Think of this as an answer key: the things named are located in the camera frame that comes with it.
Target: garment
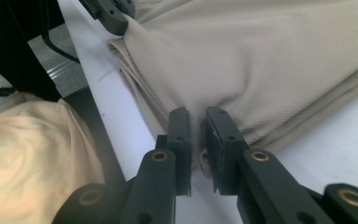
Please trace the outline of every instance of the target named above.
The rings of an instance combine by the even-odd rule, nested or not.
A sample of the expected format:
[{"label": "garment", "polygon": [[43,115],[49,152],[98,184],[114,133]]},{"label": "garment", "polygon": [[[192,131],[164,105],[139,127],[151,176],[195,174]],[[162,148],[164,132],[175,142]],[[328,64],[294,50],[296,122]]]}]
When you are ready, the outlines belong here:
[{"label": "garment", "polygon": [[51,223],[72,192],[104,183],[75,111],[63,100],[31,100],[0,112],[0,223]]},{"label": "garment", "polygon": [[251,147],[277,151],[358,95],[358,1],[134,4],[108,47],[163,126],[170,111],[189,110],[206,175],[207,106],[225,109]]}]

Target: folded cloth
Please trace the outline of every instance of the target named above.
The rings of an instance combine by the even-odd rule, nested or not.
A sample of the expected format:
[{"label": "folded cloth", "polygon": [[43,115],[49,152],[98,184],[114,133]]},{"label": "folded cloth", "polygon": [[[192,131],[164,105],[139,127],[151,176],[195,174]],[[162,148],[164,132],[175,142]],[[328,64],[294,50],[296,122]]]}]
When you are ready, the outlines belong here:
[{"label": "folded cloth", "polygon": [[0,223],[51,223],[72,192],[103,182],[90,131],[66,102],[0,113]]},{"label": "folded cloth", "polygon": [[358,95],[358,1],[134,4],[135,20],[108,47],[163,126],[171,110],[189,110],[206,175],[207,106],[225,109],[251,147],[277,151]]}]

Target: table surface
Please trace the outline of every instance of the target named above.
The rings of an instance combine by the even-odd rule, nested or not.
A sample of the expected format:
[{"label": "table surface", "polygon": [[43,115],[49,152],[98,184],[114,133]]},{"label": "table surface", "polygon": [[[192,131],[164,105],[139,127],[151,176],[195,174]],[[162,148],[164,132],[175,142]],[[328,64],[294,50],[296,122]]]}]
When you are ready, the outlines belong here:
[{"label": "table surface", "polygon": [[[106,42],[117,38],[94,21],[77,0],[59,0],[103,124],[127,179],[154,148],[134,97],[121,78]],[[323,193],[332,183],[358,187],[358,98],[276,154],[302,185]],[[192,175],[192,197],[177,197],[176,223],[242,223],[236,197],[213,194],[212,180]]]}]

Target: cream cloth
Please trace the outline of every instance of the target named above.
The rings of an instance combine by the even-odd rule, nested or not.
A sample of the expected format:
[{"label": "cream cloth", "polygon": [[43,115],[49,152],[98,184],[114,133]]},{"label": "cream cloth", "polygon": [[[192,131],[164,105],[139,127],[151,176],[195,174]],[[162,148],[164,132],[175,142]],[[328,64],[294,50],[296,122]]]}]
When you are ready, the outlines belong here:
[{"label": "cream cloth", "polygon": [[141,103],[166,125],[185,106],[194,162],[207,106],[252,147],[276,151],[358,95],[358,1],[135,0],[108,46]]},{"label": "cream cloth", "polygon": [[66,102],[0,113],[0,223],[51,223],[69,195],[92,182],[104,182],[102,166]]}]

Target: beige cloth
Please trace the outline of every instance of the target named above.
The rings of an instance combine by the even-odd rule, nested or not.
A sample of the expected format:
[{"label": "beige cloth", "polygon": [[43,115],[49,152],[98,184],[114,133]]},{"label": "beige cloth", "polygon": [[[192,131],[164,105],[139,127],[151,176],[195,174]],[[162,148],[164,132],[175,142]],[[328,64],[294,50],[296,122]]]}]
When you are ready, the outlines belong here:
[{"label": "beige cloth", "polygon": [[64,101],[0,113],[0,223],[51,223],[76,189],[103,183],[86,124]]},{"label": "beige cloth", "polygon": [[208,175],[207,106],[252,147],[281,149],[358,94],[358,1],[136,0],[109,42],[121,73],[162,125],[185,106]]}]

